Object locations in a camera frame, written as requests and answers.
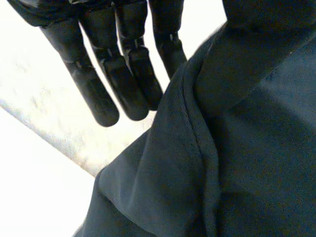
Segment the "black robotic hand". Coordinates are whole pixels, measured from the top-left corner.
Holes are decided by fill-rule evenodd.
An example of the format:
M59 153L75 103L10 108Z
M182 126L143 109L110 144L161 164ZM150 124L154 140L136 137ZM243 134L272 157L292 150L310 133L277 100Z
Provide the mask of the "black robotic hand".
M169 77L186 61L178 38L184 0L149 0L158 52ZM97 122L112 126L119 112L97 76L83 44L82 24L109 84L127 116L144 119L156 110L162 90L144 46L148 14L146 0L9 0L15 9L27 6L21 14L32 24L32 14L49 24L39 25L59 52L74 82ZM119 52L119 41L123 56Z

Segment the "white wall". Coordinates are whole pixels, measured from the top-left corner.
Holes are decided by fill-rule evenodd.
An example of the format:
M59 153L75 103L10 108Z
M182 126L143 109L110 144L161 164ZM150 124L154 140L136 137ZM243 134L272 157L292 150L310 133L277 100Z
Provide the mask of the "white wall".
M71 237L94 178L0 109L0 236Z

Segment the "white surface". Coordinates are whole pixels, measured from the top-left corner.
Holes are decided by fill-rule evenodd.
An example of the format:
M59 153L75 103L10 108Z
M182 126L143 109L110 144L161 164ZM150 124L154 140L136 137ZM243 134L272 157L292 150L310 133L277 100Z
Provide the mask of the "white surface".
M0 237L71 237L94 178L0 109Z
M225 20L221 0L185 0L179 36L186 56L191 57ZM165 90L169 79L156 50L150 11L145 29L145 44ZM150 127L155 113L141 122L131 121L116 99L120 121L110 128L99 126L58 53L40 30L29 26L5 0L0 0L0 32L0 106L91 174ZM113 95L84 39L98 75Z

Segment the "gray fabric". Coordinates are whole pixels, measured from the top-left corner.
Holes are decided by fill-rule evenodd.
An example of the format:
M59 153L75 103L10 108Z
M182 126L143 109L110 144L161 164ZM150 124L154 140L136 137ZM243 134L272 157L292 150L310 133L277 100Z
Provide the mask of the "gray fabric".
M77 237L316 236L316 40L207 124L193 84L211 40L98 174Z

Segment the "cloth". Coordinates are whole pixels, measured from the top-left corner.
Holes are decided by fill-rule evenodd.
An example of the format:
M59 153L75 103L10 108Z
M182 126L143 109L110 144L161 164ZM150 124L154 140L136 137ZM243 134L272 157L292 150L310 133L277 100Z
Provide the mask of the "cloth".
M76 237L316 236L316 40L206 123L193 85L211 42L97 175Z

